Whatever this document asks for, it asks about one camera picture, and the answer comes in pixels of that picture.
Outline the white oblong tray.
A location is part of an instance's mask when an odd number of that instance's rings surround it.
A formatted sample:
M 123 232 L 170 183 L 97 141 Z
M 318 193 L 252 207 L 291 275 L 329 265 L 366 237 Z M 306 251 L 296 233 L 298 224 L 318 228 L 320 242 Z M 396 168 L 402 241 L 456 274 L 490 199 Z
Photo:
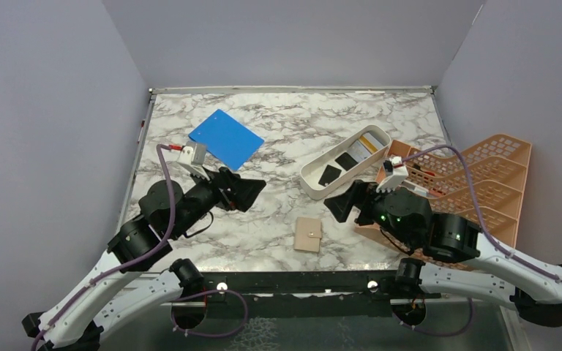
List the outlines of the white oblong tray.
M 392 141 L 380 127 L 365 126 L 304 165 L 299 177 L 302 189 L 313 200 L 322 200 L 381 161 Z

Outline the beige card holder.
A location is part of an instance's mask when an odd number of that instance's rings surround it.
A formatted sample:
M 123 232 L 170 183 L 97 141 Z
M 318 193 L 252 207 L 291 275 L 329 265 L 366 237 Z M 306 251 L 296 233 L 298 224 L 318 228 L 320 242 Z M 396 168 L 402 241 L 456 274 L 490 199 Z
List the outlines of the beige card holder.
M 294 231 L 293 248 L 296 251 L 318 253 L 321 247 L 322 233 L 320 219 L 298 217 Z

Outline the stack of cards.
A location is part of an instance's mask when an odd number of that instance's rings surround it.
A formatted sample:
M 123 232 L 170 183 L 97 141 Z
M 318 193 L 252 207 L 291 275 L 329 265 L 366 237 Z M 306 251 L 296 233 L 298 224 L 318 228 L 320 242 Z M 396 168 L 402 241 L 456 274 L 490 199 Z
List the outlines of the stack of cards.
M 365 132 L 348 148 L 348 155 L 357 162 L 363 162 L 376 152 L 384 149 L 385 145 L 371 132 Z

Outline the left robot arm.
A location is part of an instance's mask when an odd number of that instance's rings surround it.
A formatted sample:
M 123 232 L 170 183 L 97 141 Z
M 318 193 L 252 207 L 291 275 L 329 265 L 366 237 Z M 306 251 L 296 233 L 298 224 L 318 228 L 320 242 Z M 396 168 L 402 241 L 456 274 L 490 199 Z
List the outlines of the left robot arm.
M 158 181 L 139 199 L 140 212 L 125 222 L 98 262 L 66 298 L 46 312 L 25 316 L 22 326 L 33 350 L 98 350 L 112 332 L 152 306 L 180 297 L 192 300 L 203 277 L 189 259 L 122 297 L 118 293 L 171 252 L 170 240 L 187 231 L 214 207 L 250 209 L 266 182 L 242 178 L 226 167 L 205 170 L 205 178 L 184 192 L 175 181 Z

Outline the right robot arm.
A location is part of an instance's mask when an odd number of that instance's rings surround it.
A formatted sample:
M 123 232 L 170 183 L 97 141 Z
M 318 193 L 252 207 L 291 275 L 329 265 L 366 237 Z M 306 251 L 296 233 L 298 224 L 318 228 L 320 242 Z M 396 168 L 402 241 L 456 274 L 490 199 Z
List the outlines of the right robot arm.
M 450 293 L 515 310 L 535 325 L 562 326 L 562 264 L 516 254 L 475 222 L 434 212 L 428 199 L 406 188 L 379 193 L 374 183 L 354 181 L 324 204 L 338 222 L 357 208 L 356 224 L 376 224 L 410 252 L 420 249 L 434 260 L 401 260 L 392 280 L 398 295 Z

